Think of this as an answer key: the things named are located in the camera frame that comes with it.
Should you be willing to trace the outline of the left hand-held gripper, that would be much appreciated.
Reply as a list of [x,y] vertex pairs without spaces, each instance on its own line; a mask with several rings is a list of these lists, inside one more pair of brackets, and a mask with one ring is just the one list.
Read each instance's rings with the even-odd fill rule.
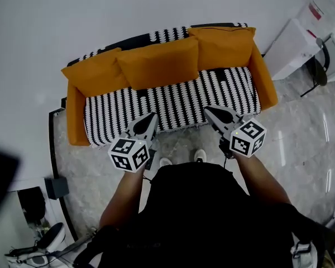
[[116,169],[131,173],[136,173],[143,166],[147,170],[150,169],[155,155],[151,146],[158,122],[157,113],[143,114],[134,119],[127,129],[114,139],[108,154]]

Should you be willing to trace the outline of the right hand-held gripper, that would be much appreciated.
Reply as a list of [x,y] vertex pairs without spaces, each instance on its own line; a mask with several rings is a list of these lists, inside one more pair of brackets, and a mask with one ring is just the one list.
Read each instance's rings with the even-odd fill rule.
[[245,121],[232,108],[223,106],[206,106],[203,113],[221,135],[219,148],[226,158],[232,159],[233,153],[250,158],[264,144],[267,129],[255,118]]

